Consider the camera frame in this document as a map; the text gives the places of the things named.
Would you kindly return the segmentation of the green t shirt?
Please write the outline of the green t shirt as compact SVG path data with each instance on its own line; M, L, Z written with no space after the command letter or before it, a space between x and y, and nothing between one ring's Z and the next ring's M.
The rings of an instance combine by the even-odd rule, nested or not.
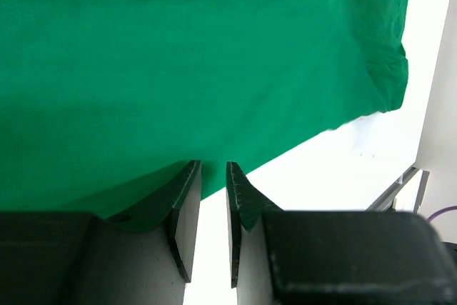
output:
M1 0L1 209L109 217L397 110L408 0Z

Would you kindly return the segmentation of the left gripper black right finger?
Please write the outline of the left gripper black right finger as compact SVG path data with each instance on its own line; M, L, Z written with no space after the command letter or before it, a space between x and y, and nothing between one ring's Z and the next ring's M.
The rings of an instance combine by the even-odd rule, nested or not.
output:
M236 162L226 164L231 287L238 304L275 304L262 214L281 209Z

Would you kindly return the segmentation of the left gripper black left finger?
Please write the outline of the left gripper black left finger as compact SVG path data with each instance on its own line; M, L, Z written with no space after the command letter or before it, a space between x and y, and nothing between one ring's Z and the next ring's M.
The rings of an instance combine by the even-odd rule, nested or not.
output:
M191 280L201 195L201 163L99 226L93 304L182 304Z

